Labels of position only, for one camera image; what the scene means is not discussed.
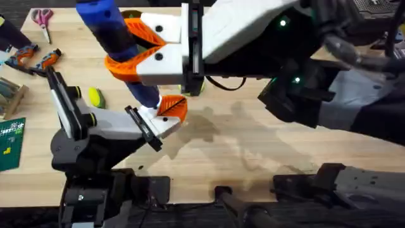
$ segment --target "wire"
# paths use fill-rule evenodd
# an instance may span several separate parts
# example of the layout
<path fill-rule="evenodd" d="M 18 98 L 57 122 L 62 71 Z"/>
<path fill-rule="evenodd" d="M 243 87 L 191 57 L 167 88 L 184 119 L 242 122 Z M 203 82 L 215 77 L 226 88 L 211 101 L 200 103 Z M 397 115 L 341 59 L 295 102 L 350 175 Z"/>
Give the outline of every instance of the wire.
<path fill-rule="evenodd" d="M 144 225 L 145 219 L 146 219 L 147 215 L 149 214 L 151 207 L 152 207 L 152 204 L 150 204 L 149 209 L 145 211 L 144 216 L 142 217 L 142 220 L 140 221 L 138 228 L 142 228 L 142 225 Z"/>
<path fill-rule="evenodd" d="M 63 204 L 65 203 L 65 195 L 66 195 L 66 191 L 68 188 L 67 182 L 68 182 L 68 179 L 66 178 L 66 182 L 65 182 L 65 185 L 63 186 L 63 190 L 62 190 L 61 201 L 59 203 L 59 213 L 58 213 L 58 227 L 59 228 L 62 228 Z"/>
<path fill-rule="evenodd" d="M 398 27 L 401 25 L 402 16 L 405 12 L 405 0 L 401 0 L 397 11 L 395 12 L 394 19 L 390 24 L 390 28 L 388 30 L 387 40 L 385 41 L 385 56 L 386 57 L 395 57 L 394 56 L 394 42 L 395 37 L 398 33 Z"/>
<path fill-rule="evenodd" d="M 180 210 L 180 212 L 189 212 L 191 210 L 195 210 L 195 209 L 199 209 L 199 208 L 206 208 L 206 207 L 213 206 L 213 205 L 215 205 L 215 203 L 205 203 L 205 204 L 195 205 L 195 206 L 191 206 L 189 208 L 182 208 Z M 140 205 L 136 205 L 136 206 L 138 208 L 142 209 L 142 210 L 148 210 L 148 208 L 144 208 L 144 207 L 142 207 Z M 179 210 L 175 210 L 175 209 L 173 209 L 173 210 L 153 210 L 153 209 L 150 209 L 150 211 L 153 212 L 153 213 L 178 213 L 179 212 Z"/>
<path fill-rule="evenodd" d="M 213 84 L 214 86 L 216 86 L 216 87 L 218 87 L 218 88 L 220 88 L 220 89 L 223 89 L 223 90 L 225 90 L 225 91 L 236 91 L 236 90 L 242 88 L 242 87 L 245 85 L 245 83 L 246 83 L 246 78 L 244 77 L 244 78 L 242 79 L 242 83 L 240 83 L 240 86 L 239 86 L 239 87 L 236 87 L 236 88 L 228 88 L 228 87 L 225 87 L 224 85 L 220 84 L 220 83 L 217 82 L 216 80 L 214 80 L 211 76 L 206 76 L 206 78 L 207 78 L 208 82 L 210 82 L 210 83 Z"/>

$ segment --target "white plastic part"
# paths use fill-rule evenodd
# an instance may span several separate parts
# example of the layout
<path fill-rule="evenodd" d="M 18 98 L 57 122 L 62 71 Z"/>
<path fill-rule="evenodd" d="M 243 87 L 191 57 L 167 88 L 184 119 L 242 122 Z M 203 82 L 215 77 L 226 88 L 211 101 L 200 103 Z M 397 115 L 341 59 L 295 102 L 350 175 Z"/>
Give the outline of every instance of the white plastic part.
<path fill-rule="evenodd" d="M 142 13 L 140 19 L 164 41 L 177 44 L 180 42 L 181 29 L 179 16 Z M 161 26 L 163 30 L 161 32 L 156 31 L 157 26 Z"/>
<path fill-rule="evenodd" d="M 202 58 L 218 63 L 263 33 L 298 0 L 217 0 L 202 18 Z"/>
<path fill-rule="evenodd" d="M 90 134 L 116 140 L 131 140 L 142 137 L 142 132 L 128 113 L 94 107 L 89 107 L 89 109 L 97 119 L 97 126 L 89 129 Z"/>
<path fill-rule="evenodd" d="M 182 16 L 181 16 L 181 41 L 183 64 L 189 63 L 190 47 L 189 47 L 189 5 L 182 3 Z"/>
<path fill-rule="evenodd" d="M 157 60 L 156 54 L 163 59 Z M 137 74 L 147 86 L 183 83 L 182 45 L 167 44 L 137 65 Z"/>
<path fill-rule="evenodd" d="M 56 107 L 56 111 L 58 112 L 59 119 L 61 120 L 62 126 L 66 132 L 66 135 L 68 138 L 72 138 L 72 127 L 70 126 L 68 117 L 66 116 L 65 111 L 63 111 L 62 104 L 60 103 L 58 99 L 58 95 L 56 95 L 55 90 L 51 89 L 51 94 L 52 94 L 52 100 L 53 103 Z"/>
<path fill-rule="evenodd" d="M 182 125 L 178 117 L 155 117 L 151 120 L 151 123 L 158 131 L 157 136 L 162 139 L 168 137 L 171 133 L 178 130 Z"/>

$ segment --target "tool handle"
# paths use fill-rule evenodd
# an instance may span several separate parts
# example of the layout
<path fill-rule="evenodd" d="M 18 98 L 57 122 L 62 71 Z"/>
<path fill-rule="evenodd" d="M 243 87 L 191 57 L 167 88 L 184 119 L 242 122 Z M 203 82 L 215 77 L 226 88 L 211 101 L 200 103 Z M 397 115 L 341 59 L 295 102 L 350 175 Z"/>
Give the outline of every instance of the tool handle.
<path fill-rule="evenodd" d="M 40 14 L 42 18 L 42 24 L 48 26 L 48 21 L 53 16 L 53 11 L 50 9 L 43 9 Z"/>
<path fill-rule="evenodd" d="M 35 23 L 37 23 L 38 25 L 40 25 L 42 23 L 41 21 L 41 10 L 40 9 L 34 9 L 31 12 L 31 20 Z"/>
<path fill-rule="evenodd" d="M 38 50 L 38 45 L 29 45 L 19 49 L 12 57 L 17 60 L 18 65 L 22 66 L 23 58 L 31 58 Z"/>
<path fill-rule="evenodd" d="M 55 64 L 58 60 L 59 57 L 62 55 L 61 50 L 56 49 L 55 51 L 47 54 L 40 63 L 37 64 L 37 68 L 40 70 L 45 70 L 46 67 L 48 66 L 52 66 L 53 64 Z"/>

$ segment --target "wooden tabletop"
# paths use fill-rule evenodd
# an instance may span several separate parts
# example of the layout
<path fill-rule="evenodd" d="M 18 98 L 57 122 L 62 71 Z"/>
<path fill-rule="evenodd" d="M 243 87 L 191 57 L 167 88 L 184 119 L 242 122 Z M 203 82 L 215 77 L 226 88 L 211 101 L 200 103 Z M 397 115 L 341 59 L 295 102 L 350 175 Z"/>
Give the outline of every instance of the wooden tabletop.
<path fill-rule="evenodd" d="M 178 15 L 179 8 L 136 8 L 144 12 Z M 42 49 L 30 62 L 60 48 L 55 68 L 70 86 L 80 86 L 87 98 L 88 87 L 98 87 L 110 110 L 138 106 L 125 84 L 104 67 L 106 55 L 75 9 L 53 9 L 47 45 L 40 28 L 30 19 L 23 33 Z M 15 118 L 26 117 L 20 168 L 0 173 L 0 207 L 58 205 L 65 182 L 63 173 L 51 168 L 49 145 L 59 129 L 47 81 L 5 66 L 0 74 L 29 86 L 30 91 Z M 223 79 L 236 86 L 240 79 Z M 258 99 L 267 80 L 249 79 L 235 92 L 206 84 L 198 98 L 189 98 L 184 126 L 163 141 L 161 152 L 144 146 L 119 164 L 139 175 L 171 178 L 172 203 L 213 200 L 218 185 L 233 187 L 246 200 L 274 200 L 269 190 L 275 174 L 313 174 L 322 163 L 339 162 L 359 168 L 405 172 L 403 147 L 378 139 L 322 127 L 310 129 L 286 124 L 269 113 Z M 178 94 L 178 87 L 161 86 L 162 94 Z"/>

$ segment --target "black mount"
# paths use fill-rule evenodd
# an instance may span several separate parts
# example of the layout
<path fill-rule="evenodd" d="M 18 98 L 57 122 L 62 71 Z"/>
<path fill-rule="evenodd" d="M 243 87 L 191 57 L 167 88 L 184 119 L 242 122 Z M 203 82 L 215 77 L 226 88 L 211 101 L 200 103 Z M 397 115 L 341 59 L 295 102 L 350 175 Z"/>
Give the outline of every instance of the black mount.
<path fill-rule="evenodd" d="M 89 132 L 97 125 L 97 119 L 92 113 L 80 112 L 76 104 L 76 100 L 81 98 L 80 89 L 68 87 L 62 75 L 52 67 L 47 68 L 47 79 L 61 104 L 60 111 L 67 119 L 72 135 L 68 137 L 61 124 L 62 129 L 51 141 L 52 168 L 66 175 L 60 204 L 59 222 L 62 227 L 83 222 L 93 222 L 94 227 L 102 227 L 106 222 L 107 226 L 111 226 L 111 221 L 128 219 L 125 215 L 129 216 L 132 204 L 166 204 L 170 196 L 169 177 L 137 177 L 131 168 L 113 169 L 146 143 L 156 151 L 161 148 L 161 141 L 145 124 L 136 108 L 129 106 L 126 110 L 141 129 L 143 137 L 106 139 Z"/>

